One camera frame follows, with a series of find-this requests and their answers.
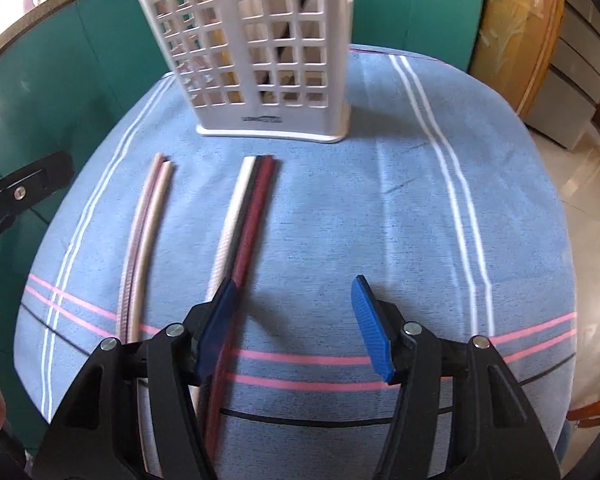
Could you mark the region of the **blue striped tablecloth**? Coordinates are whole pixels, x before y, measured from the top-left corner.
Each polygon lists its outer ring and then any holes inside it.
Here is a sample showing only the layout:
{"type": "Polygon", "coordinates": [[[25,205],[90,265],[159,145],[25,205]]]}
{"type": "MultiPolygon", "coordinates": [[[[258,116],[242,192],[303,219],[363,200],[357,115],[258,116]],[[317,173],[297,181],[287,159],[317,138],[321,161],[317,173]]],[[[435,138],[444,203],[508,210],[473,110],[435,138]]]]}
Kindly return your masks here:
{"type": "Polygon", "coordinates": [[[132,219],[157,154],[175,171],[143,329],[204,300],[242,161],[275,157],[233,352],[223,479],[367,479],[396,403],[370,366],[353,279],[441,338],[488,336],[556,443],[571,396],[576,300],[562,203],[527,128],[489,87],[432,58],[354,51],[336,144],[208,138],[164,76],[106,136],[35,257],[15,333],[19,378],[51,418],[116,331],[132,219]]]}

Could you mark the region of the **white plastic utensil basket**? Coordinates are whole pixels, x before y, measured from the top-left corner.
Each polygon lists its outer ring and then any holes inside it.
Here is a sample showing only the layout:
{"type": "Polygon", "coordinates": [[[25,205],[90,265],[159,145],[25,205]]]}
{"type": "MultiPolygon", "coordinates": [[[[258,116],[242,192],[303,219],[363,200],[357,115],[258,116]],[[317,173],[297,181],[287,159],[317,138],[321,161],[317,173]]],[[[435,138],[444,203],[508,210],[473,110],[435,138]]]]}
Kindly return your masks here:
{"type": "Polygon", "coordinates": [[[335,143],[353,0],[138,0],[202,136],[335,143]]]}

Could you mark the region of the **grey drawer cabinet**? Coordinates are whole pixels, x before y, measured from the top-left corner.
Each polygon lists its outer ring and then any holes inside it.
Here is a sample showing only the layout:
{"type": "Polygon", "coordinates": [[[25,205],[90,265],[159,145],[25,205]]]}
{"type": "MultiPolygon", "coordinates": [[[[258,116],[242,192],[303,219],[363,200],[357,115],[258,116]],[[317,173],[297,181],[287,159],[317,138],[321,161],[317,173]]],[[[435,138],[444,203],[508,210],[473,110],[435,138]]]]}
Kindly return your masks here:
{"type": "Polygon", "coordinates": [[[600,104],[600,11],[592,0],[565,0],[547,73],[524,122],[572,150],[600,104]]]}

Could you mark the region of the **beige chopstick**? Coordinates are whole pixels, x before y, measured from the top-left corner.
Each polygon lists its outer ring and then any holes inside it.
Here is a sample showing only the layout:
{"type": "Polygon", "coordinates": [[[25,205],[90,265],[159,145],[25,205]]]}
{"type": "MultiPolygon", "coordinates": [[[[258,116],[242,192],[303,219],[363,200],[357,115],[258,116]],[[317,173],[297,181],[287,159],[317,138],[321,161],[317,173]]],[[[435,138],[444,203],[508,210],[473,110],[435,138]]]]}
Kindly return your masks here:
{"type": "Polygon", "coordinates": [[[140,340],[140,336],[142,336],[143,307],[150,260],[155,246],[158,227],[160,226],[164,201],[169,191],[173,169],[173,162],[166,159],[160,168],[157,183],[151,195],[142,237],[140,238],[140,251],[136,259],[131,310],[129,313],[128,342],[138,341],[140,340]]]}

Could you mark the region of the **wooden door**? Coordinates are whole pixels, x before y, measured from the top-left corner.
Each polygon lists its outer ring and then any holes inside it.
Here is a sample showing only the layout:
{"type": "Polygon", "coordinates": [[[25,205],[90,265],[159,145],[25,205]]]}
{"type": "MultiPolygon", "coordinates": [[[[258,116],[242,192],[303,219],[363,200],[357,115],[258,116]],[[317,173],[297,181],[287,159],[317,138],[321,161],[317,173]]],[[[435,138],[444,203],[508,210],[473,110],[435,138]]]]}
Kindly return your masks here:
{"type": "Polygon", "coordinates": [[[524,117],[557,44],[565,0],[484,0],[469,73],[524,117]]]}

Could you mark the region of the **dark red chopstick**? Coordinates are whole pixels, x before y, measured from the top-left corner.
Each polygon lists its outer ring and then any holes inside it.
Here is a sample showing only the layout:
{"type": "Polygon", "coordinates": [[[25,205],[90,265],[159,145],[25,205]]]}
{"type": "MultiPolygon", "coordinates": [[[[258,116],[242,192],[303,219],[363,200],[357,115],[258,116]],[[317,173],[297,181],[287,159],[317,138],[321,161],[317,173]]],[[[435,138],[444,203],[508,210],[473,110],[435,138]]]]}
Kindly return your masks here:
{"type": "MultiPolygon", "coordinates": [[[[256,247],[257,236],[260,229],[260,220],[268,198],[268,188],[275,169],[275,159],[272,155],[263,156],[256,186],[253,189],[248,214],[242,227],[242,237],[237,251],[232,276],[230,277],[237,285],[238,292],[245,287],[251,264],[251,257],[256,247]]],[[[204,426],[204,444],[210,460],[214,460],[216,448],[218,447],[220,409],[223,405],[226,374],[230,357],[232,356],[237,322],[230,323],[225,344],[220,353],[219,363],[216,364],[211,382],[210,417],[204,426]]]]}

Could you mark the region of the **wooden chair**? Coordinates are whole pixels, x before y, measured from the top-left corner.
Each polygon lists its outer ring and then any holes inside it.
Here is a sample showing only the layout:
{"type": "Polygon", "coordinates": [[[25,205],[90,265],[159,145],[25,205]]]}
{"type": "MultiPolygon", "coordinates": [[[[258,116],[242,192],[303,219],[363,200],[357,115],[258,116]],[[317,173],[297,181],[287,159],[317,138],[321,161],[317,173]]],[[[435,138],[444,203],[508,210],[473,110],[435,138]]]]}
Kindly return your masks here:
{"type": "Polygon", "coordinates": [[[577,362],[566,419],[581,428],[600,426],[600,362],[577,362]]]}

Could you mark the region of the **pink chopstick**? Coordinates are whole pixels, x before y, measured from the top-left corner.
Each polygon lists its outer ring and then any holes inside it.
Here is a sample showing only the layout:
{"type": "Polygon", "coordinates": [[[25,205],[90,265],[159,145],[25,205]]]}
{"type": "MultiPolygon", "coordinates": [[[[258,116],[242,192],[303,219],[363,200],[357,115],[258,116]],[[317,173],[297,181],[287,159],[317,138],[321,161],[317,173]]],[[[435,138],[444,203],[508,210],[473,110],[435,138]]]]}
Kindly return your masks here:
{"type": "Polygon", "coordinates": [[[140,238],[142,237],[151,195],[154,192],[160,168],[165,160],[166,158],[163,154],[157,153],[151,162],[142,192],[140,192],[140,197],[136,204],[128,244],[126,244],[119,288],[117,320],[117,337],[122,344],[128,342],[129,313],[131,310],[136,259],[140,251],[140,238]]]}

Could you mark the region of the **white chopstick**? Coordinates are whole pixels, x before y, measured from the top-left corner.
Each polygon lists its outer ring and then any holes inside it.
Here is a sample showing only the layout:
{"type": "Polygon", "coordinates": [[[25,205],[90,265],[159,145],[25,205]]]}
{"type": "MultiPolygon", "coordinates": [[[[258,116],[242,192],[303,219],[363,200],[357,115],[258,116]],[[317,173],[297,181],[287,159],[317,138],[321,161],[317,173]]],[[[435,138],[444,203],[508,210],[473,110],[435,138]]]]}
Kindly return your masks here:
{"type": "Polygon", "coordinates": [[[192,400],[197,415],[204,414],[209,396],[209,382],[225,344],[230,319],[236,309],[230,299],[235,299],[237,285],[229,288],[225,283],[232,277],[242,242],[242,229],[248,216],[262,156],[247,156],[242,161],[230,204],[216,248],[206,300],[193,307],[187,315],[187,327],[192,333],[192,359],[190,369],[196,384],[192,400]]]}

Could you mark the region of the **dark black chopstick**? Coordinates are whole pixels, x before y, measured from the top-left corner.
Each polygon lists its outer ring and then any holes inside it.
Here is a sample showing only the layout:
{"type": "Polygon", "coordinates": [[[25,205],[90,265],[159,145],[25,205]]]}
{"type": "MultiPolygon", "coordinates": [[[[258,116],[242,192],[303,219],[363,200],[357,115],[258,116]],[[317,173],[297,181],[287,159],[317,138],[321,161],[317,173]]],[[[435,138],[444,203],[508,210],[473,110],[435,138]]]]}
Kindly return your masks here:
{"type": "MultiPolygon", "coordinates": [[[[218,248],[216,248],[211,278],[207,289],[206,301],[218,290],[224,278],[233,273],[237,251],[242,237],[249,204],[256,186],[263,156],[247,156],[242,161],[230,204],[223,222],[218,248]]],[[[212,374],[202,383],[196,396],[195,408],[200,428],[204,428],[210,417],[210,398],[212,374]]]]}

